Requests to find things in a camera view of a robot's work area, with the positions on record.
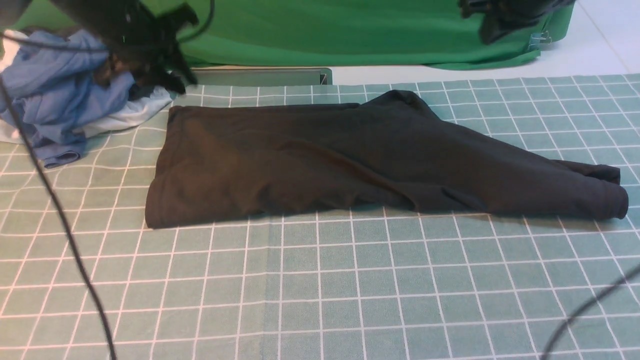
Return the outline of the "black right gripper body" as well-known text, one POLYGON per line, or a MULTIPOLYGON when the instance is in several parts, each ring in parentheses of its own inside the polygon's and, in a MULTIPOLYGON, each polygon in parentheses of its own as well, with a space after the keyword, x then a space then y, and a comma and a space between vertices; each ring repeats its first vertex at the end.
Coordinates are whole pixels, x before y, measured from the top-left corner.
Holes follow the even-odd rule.
POLYGON ((483 44, 493 44, 573 4, 574 0, 460 0, 459 9, 464 19, 483 15, 478 36, 483 44))

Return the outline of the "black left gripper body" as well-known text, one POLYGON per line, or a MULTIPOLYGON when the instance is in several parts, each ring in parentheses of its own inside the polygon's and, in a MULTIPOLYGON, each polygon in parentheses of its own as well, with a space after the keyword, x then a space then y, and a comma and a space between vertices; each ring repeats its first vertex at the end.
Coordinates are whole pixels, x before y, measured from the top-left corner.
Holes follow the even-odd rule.
POLYGON ((159 15, 141 2, 110 2, 109 6, 99 36, 109 54, 93 72, 96 84, 109 87, 124 73, 130 73, 140 87, 160 86, 177 94, 186 92, 183 80, 197 84, 178 41, 178 32, 200 23, 188 3, 159 15))

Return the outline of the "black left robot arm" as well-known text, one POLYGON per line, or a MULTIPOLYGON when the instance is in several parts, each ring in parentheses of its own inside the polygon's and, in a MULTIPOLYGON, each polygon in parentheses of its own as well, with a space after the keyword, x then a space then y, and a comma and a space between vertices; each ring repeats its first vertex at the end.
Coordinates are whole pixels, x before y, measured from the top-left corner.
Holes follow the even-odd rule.
POLYGON ((94 82, 102 88, 108 88, 124 73, 130 73, 142 85, 160 86, 180 95, 186 93, 186 85, 198 84, 181 44, 196 39, 211 24, 214 1, 203 26, 183 38, 178 38, 182 29, 200 23, 196 11, 186 2, 162 14, 153 14, 140 0, 55 0, 53 5, 98 39, 100 47, 71 47, 68 42, 58 45, 11 35, 6 39, 63 53, 105 54, 106 59, 93 73, 94 82))

